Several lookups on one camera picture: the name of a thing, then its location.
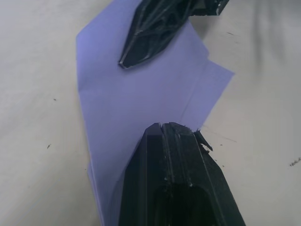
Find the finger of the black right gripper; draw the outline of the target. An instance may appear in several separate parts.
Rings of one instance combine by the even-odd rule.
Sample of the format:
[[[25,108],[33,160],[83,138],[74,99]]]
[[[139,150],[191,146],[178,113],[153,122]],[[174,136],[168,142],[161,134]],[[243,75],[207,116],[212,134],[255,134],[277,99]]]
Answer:
[[[194,0],[142,0],[135,10],[119,65],[130,68],[161,53],[195,6]]]

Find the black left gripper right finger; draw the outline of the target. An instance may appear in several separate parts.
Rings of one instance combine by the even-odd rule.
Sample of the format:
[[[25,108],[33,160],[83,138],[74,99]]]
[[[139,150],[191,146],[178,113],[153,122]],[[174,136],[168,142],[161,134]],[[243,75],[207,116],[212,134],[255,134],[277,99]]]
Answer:
[[[177,123],[162,126],[171,226],[244,226],[225,176],[199,131]]]

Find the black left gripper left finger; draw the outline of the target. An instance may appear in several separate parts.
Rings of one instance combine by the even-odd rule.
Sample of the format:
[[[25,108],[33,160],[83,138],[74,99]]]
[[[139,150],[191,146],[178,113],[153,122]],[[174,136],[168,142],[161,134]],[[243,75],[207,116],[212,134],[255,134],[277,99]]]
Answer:
[[[119,225],[172,225],[171,171],[166,129],[171,123],[149,126],[125,169]]]

